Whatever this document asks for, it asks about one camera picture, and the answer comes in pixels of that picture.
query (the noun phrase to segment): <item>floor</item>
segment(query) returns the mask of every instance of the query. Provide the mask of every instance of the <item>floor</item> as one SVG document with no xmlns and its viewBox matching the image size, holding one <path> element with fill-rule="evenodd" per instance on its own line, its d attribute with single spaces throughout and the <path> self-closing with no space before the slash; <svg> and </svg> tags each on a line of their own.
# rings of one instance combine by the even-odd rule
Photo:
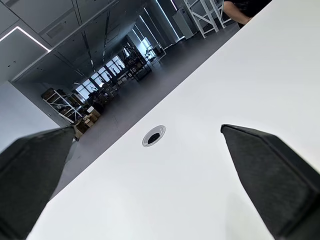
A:
<svg viewBox="0 0 320 240">
<path fill-rule="evenodd" d="M 99 120 L 74 144 L 55 196 L 228 41 L 239 27 L 228 25 L 206 39 L 200 34 L 168 48 L 143 80 L 127 82 Z"/>
</svg>

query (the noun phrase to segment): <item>ceiling panel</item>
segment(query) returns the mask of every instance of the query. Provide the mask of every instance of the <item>ceiling panel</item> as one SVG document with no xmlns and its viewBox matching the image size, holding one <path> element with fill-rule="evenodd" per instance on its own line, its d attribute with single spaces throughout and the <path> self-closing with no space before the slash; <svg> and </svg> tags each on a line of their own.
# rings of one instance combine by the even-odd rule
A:
<svg viewBox="0 0 320 240">
<path fill-rule="evenodd" d="M 73 8 L 71 0 L 14 0 L 13 5 L 10 1 L 6 4 L 37 33 Z"/>
<path fill-rule="evenodd" d="M 61 45 L 58 48 L 58 52 L 61 53 L 71 63 L 75 62 L 79 56 L 84 54 L 86 54 L 88 57 L 88 50 L 81 33 L 78 33 Z"/>
<path fill-rule="evenodd" d="M 67 37 L 71 32 L 79 27 L 76 13 L 72 9 L 67 16 L 61 19 L 53 27 L 46 30 L 41 36 L 52 46 L 59 43 L 65 37 Z"/>
<path fill-rule="evenodd" d="M 12 8 L 21 4 L 19 2 L 25 1 L 27 0 L 18 0 L 16 4 L 12 5 Z M 57 2 L 58 5 L 62 4 L 62 0 L 51 2 L 54 2 L 54 4 Z M 81 12 L 82 22 L 84 22 L 105 7 L 109 0 L 77 0 L 77 2 Z M 119 0 L 119 3 L 110 8 L 105 63 L 110 60 L 111 55 L 114 55 L 120 49 L 119 44 L 125 35 L 132 29 L 132 26 L 138 17 L 137 14 L 140 11 L 141 4 L 142 0 Z M 67 7 L 65 7 L 64 10 L 65 11 L 60 11 L 60 16 L 57 16 L 57 19 L 53 19 L 51 22 L 45 18 L 48 23 L 43 24 L 45 27 L 42 28 L 40 33 L 41 36 L 51 44 L 55 44 L 56 41 L 58 41 L 57 39 L 65 37 L 68 34 L 68 31 L 71 32 L 73 28 L 77 27 L 78 21 L 74 11 L 68 10 Z M 102 57 L 104 51 L 106 18 L 107 12 L 98 16 L 83 30 L 86 33 L 96 71 L 103 65 Z M 68 63 L 66 64 L 59 60 L 54 54 L 59 56 L 62 60 L 67 60 Z M 76 73 L 74 68 L 78 68 L 87 77 L 90 77 L 94 72 L 81 32 L 70 37 L 70 39 L 64 42 L 58 49 L 53 50 L 43 61 L 41 61 L 41 63 L 35 65 L 24 78 L 19 78 L 19 81 L 72 85 L 73 82 L 81 82 L 86 78 L 85 76 Z"/>
<path fill-rule="evenodd" d="M 47 51 L 19 30 L 0 42 L 2 81 L 10 81 Z"/>
<path fill-rule="evenodd" d="M 77 0 L 82 23 L 89 20 L 112 1 L 113 0 Z"/>
<path fill-rule="evenodd" d="M 18 80 L 23 83 L 48 83 L 71 86 L 82 77 L 54 54 L 48 54 Z"/>
<path fill-rule="evenodd" d="M 0 34 L 19 20 L 5 5 L 0 2 Z"/>
</svg>

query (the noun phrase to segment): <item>shelving unit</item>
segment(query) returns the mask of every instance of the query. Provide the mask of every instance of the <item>shelving unit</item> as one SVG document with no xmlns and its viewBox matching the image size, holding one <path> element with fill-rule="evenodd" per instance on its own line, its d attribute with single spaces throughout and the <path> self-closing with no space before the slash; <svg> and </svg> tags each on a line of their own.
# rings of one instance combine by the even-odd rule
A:
<svg viewBox="0 0 320 240">
<path fill-rule="evenodd" d="M 51 95 L 46 99 L 42 97 L 42 99 L 52 107 L 61 117 L 67 120 L 69 123 L 73 124 L 77 121 L 77 119 L 82 118 L 83 116 L 79 113 L 79 109 L 81 109 L 81 105 L 74 100 L 72 106 L 66 99 L 73 97 L 71 95 L 61 95 L 56 90 L 51 90 Z"/>
<path fill-rule="evenodd" d="M 195 21 L 195 24 L 197 25 L 198 29 L 200 30 L 203 38 L 206 38 L 206 34 L 211 32 L 212 30 L 215 30 L 215 32 L 218 32 L 218 26 L 214 20 L 214 17 L 212 16 L 213 13 L 217 16 L 222 28 L 224 29 L 226 27 L 225 23 L 230 21 L 223 20 L 223 11 L 224 11 L 224 0 L 221 0 L 220 2 L 216 3 L 215 0 L 184 0 L 185 5 L 187 6 L 193 20 Z M 200 15 L 199 9 L 203 9 L 205 14 Z M 201 26 L 200 20 L 205 21 L 212 27 L 209 29 L 204 30 L 204 28 Z"/>
</svg>

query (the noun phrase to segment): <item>black shirt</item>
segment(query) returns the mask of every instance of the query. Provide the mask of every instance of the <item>black shirt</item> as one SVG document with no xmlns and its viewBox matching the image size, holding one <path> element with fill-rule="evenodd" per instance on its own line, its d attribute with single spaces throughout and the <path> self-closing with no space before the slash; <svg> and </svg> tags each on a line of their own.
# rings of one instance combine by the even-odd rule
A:
<svg viewBox="0 0 320 240">
<path fill-rule="evenodd" d="M 228 0 L 228 2 L 234 3 L 244 15 L 252 18 L 267 6 L 271 0 Z"/>
</svg>

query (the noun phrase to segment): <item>table surface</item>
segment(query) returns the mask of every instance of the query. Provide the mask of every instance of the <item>table surface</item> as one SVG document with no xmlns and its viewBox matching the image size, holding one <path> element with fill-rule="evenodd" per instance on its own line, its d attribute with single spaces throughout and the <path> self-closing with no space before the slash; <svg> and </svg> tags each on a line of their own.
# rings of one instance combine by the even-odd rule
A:
<svg viewBox="0 0 320 240">
<path fill-rule="evenodd" d="M 275 134 L 319 172 L 319 12 L 273 0 L 54 197 L 28 240 L 273 239 L 220 127 Z"/>
</svg>

